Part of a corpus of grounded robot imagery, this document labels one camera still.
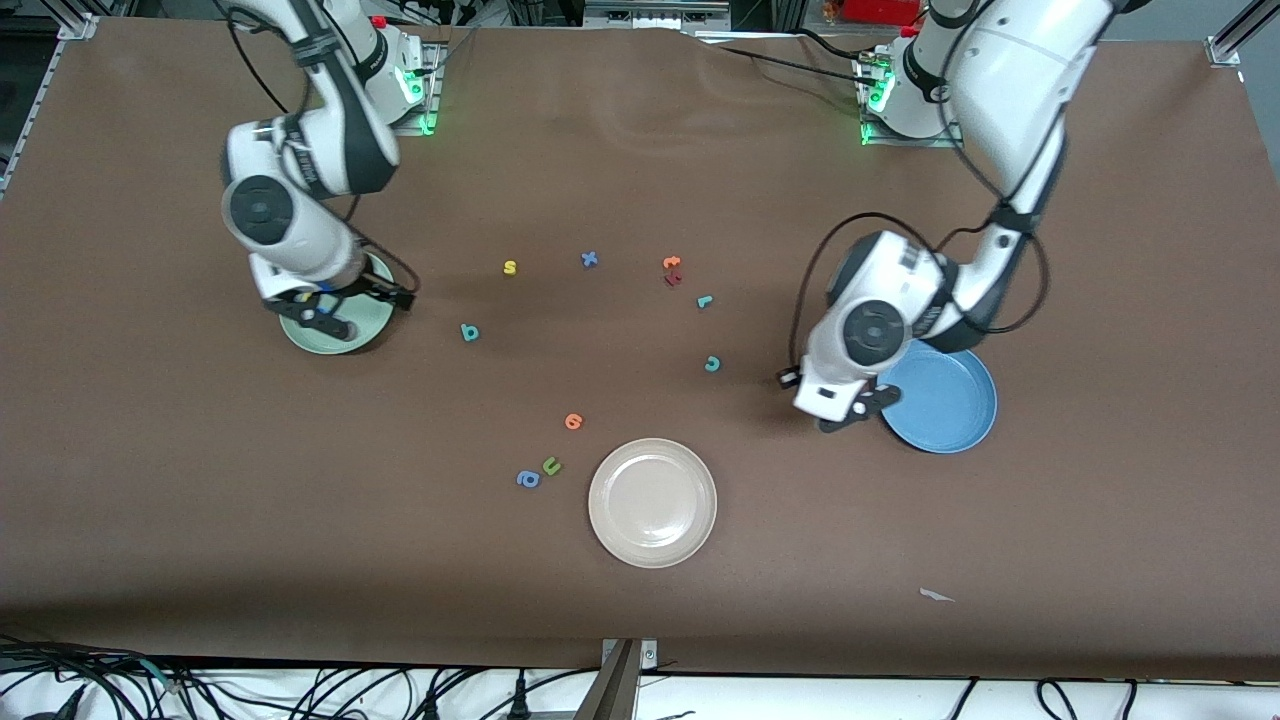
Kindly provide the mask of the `light green plate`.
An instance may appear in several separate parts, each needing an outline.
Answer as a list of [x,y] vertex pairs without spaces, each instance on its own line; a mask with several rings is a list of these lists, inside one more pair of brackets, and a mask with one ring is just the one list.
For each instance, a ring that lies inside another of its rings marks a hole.
[[325,332],[302,325],[300,322],[282,318],[285,336],[300,348],[319,355],[349,354],[372,342],[388,325],[393,313],[390,304],[365,293],[343,297],[334,293],[302,293],[301,302],[316,301],[316,315],[321,313],[335,315],[335,319],[348,324],[349,332],[344,340]]

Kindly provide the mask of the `blue plate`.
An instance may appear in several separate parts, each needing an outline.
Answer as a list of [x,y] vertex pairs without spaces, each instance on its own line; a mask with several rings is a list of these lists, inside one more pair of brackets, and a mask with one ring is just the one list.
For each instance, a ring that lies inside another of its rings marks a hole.
[[960,454],[978,446],[998,414],[995,379],[972,351],[942,354],[913,342],[879,377],[900,391],[882,416],[906,445],[928,454]]

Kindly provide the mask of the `beige plate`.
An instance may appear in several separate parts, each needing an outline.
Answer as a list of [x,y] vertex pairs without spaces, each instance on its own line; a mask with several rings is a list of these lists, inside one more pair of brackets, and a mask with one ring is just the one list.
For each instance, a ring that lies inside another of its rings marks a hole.
[[646,570],[690,560],[710,538],[718,493],[708,465],[673,439],[634,439],[600,460],[588,516],[602,547]]

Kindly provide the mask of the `red object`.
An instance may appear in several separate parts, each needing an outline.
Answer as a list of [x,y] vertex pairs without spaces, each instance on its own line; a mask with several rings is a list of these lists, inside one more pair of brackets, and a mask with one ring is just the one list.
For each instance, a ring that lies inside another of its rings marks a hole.
[[842,20],[868,26],[911,26],[925,0],[838,0]]

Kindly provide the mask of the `grey metal box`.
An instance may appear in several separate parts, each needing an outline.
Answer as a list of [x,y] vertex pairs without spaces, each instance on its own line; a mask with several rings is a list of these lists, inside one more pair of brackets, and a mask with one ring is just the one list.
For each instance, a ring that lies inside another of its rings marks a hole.
[[730,0],[584,0],[581,27],[730,32]]

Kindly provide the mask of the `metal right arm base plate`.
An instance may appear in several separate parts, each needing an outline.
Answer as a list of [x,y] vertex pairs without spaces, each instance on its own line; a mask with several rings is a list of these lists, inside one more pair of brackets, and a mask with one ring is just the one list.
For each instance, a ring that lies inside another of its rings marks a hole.
[[385,28],[344,42],[344,54],[378,115],[402,136],[429,136],[436,127],[443,90],[444,44]]

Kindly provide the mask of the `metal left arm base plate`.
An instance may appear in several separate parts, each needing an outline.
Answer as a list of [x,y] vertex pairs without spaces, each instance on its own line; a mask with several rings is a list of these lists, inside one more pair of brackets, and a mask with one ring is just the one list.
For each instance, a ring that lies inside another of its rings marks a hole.
[[863,53],[852,63],[859,79],[872,81],[870,85],[863,85],[858,90],[861,143],[913,149],[963,149],[963,135],[955,122],[924,138],[908,137],[886,123],[876,109],[892,99],[901,86],[890,67],[891,59],[876,53]]

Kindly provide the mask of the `grey metal post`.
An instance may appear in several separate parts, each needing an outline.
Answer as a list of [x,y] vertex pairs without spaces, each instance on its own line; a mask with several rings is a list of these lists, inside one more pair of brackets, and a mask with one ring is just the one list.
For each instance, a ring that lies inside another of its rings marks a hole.
[[614,641],[572,720],[635,720],[644,659],[641,639]]

